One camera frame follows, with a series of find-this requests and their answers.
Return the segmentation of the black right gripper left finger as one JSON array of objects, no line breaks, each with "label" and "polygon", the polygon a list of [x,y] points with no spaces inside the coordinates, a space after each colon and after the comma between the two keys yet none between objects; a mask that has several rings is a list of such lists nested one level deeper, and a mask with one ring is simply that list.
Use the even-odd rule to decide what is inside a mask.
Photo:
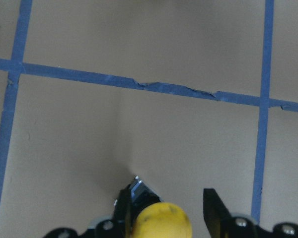
[{"label": "black right gripper left finger", "polygon": [[120,238],[129,238],[131,236],[132,227],[132,199],[131,192],[128,188],[119,192],[115,205],[113,220]]}]

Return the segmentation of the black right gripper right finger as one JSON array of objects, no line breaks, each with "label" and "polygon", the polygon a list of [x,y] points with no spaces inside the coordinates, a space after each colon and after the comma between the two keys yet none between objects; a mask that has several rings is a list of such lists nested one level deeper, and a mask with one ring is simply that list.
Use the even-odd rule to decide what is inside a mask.
[{"label": "black right gripper right finger", "polygon": [[203,189],[203,217],[212,238],[232,238],[233,216],[213,188]]}]

